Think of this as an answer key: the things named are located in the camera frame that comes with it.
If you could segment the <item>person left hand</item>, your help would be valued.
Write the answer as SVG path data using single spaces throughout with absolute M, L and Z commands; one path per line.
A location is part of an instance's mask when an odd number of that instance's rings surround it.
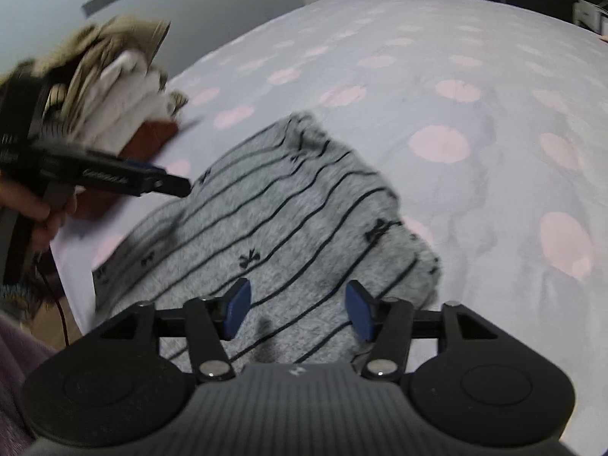
M 1 206 L 16 210 L 21 215 L 35 221 L 30 247 L 34 251 L 42 251 L 48 249 L 49 244 L 65 225 L 67 217 L 74 215 L 77 200 L 74 193 L 71 193 L 63 207 L 54 210 L 26 187 L 1 178 Z

